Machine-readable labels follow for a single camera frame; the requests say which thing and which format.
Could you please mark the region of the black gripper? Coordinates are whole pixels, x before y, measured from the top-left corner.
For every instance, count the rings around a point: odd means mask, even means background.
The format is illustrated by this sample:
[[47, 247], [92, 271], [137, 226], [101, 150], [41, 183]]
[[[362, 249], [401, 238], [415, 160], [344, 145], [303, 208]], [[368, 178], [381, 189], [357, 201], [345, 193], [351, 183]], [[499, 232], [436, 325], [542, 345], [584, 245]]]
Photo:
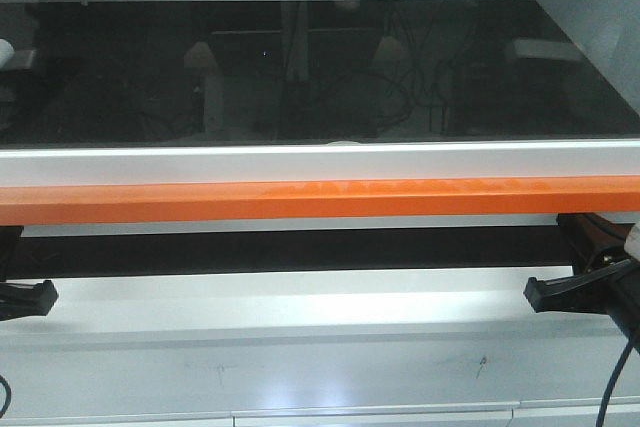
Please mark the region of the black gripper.
[[574, 275], [530, 277], [523, 292], [530, 306], [536, 313], [606, 313], [631, 337], [639, 329], [639, 261], [624, 249], [632, 225], [595, 213], [561, 213], [556, 222], [572, 250]]

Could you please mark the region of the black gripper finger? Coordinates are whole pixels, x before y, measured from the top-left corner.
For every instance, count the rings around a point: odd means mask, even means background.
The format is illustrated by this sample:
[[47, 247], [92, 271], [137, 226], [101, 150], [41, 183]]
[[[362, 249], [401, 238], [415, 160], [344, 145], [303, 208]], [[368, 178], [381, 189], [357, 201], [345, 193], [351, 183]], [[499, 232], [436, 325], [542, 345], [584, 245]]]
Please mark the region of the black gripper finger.
[[51, 280], [36, 284], [1, 283], [1, 319], [47, 316], [57, 301]]

